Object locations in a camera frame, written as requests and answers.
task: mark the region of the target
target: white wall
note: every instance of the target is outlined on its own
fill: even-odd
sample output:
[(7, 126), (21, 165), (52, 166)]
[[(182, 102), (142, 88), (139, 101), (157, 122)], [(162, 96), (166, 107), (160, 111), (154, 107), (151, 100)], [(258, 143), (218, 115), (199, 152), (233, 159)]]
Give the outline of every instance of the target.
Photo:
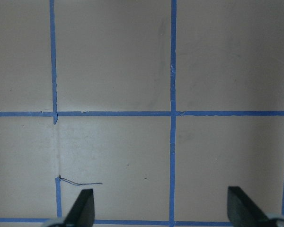
[[(31, 116), (53, 111), (49, 1), (0, 0), (0, 218), (56, 217), (61, 175), (103, 183), (96, 219), (168, 221), (170, 1), (54, 10), (56, 125)], [(178, 0), (176, 57), (175, 221), (228, 221), (228, 185), (281, 213), (284, 112), (262, 111), (284, 111), (284, 0)], [(87, 187), (61, 182), (63, 215)]]

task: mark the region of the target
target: beige surface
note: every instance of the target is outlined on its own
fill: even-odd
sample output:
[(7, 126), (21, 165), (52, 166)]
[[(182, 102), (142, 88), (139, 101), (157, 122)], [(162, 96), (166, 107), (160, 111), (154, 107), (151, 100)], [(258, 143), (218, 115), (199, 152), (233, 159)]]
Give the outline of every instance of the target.
[[(168, 117), (59, 119), (61, 175), (95, 185), (96, 219), (168, 220)], [(65, 182), (65, 215), (81, 188)]]
[[(284, 110), (284, 0), (177, 6), (178, 111)], [(169, 111), (170, 10), (55, 0), (58, 110)], [(51, 110), (49, 1), (0, 0), (0, 111)], [(168, 220), (169, 136), (169, 117), (0, 117), (0, 217), (55, 217), (61, 174), (103, 182), (97, 219)], [(177, 117), (177, 221), (227, 221), (230, 184), (280, 213), (283, 177), (284, 117)], [(64, 215), (82, 188), (61, 182)]]
[(15, 222), (0, 222), (0, 227), (40, 227), (42, 223), (15, 223)]
[(176, 220), (227, 221), (227, 187), (281, 213), (284, 117), (177, 118)]
[(0, 118), (0, 218), (56, 215), (53, 120)]
[(0, 111), (52, 111), (48, 1), (0, 0)]
[(284, 110), (284, 0), (179, 0), (177, 109)]
[(55, 1), (60, 111), (169, 110), (170, 2)]

